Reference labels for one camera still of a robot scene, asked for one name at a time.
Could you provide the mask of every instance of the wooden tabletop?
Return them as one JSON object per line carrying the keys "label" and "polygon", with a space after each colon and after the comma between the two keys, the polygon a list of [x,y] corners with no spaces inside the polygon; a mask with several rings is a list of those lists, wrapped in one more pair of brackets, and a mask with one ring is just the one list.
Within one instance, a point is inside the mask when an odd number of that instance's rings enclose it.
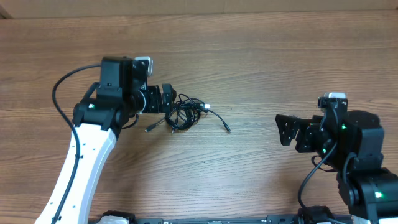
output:
{"label": "wooden tabletop", "polygon": [[[0,223],[33,223],[67,155],[70,130],[55,110],[55,82],[105,55],[148,55],[150,85],[171,83],[208,114],[171,135],[142,115],[107,160],[90,217],[264,217],[295,213],[313,154],[280,145],[276,114],[310,118],[317,98],[343,91],[349,110],[376,113],[383,165],[398,173],[398,12],[301,12],[0,21]],[[100,71],[77,73],[57,92],[72,115]],[[307,205],[348,213],[335,174],[318,171]]]}

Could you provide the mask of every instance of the green indicator light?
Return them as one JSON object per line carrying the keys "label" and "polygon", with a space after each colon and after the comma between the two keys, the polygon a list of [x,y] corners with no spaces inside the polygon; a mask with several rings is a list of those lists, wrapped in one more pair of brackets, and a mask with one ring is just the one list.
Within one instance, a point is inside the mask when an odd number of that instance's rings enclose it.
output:
{"label": "green indicator light", "polygon": [[375,192],[374,195],[376,196],[376,198],[383,197],[383,194],[381,192]]}

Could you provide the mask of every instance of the wood grain surface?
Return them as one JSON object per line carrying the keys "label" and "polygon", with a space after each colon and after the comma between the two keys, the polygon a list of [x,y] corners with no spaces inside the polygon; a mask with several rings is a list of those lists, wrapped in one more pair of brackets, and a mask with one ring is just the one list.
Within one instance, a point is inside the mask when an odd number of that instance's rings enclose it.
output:
{"label": "wood grain surface", "polygon": [[[380,116],[384,166],[398,173],[398,12],[301,12],[0,21],[0,223],[33,223],[63,166],[70,130],[51,90],[64,74],[104,55],[149,55],[150,85],[211,104],[183,133],[143,115],[121,133],[90,217],[263,217],[295,213],[312,154],[280,145],[276,114],[320,114],[317,97],[344,91],[350,110]],[[62,83],[69,116],[98,69]],[[348,213],[334,174],[317,172],[307,205]]]}

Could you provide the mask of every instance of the cable end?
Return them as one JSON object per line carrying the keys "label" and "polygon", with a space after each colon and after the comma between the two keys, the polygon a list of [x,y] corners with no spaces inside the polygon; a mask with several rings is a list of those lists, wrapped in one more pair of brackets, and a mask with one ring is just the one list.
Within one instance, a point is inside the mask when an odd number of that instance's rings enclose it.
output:
{"label": "cable end", "polygon": [[149,125],[149,126],[145,129],[145,132],[152,131],[155,127],[156,127],[156,124]]}
{"label": "cable end", "polygon": [[229,133],[231,133],[231,129],[229,128],[228,124],[224,123],[224,127]]}

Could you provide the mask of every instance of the wooden table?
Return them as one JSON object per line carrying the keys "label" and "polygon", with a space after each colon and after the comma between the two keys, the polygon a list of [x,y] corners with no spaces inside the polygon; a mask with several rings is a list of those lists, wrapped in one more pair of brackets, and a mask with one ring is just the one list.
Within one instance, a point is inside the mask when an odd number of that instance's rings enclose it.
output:
{"label": "wooden table", "polygon": [[[384,166],[398,173],[398,12],[305,12],[0,21],[0,223],[33,223],[57,181],[70,130],[51,90],[65,73],[104,55],[149,55],[150,85],[209,102],[184,133],[142,115],[121,133],[103,169],[90,217],[263,217],[295,213],[312,154],[280,145],[274,118],[320,114],[317,97],[344,91],[350,110],[380,116]],[[57,93],[72,115],[98,69]],[[335,174],[317,172],[307,205],[347,213]]]}

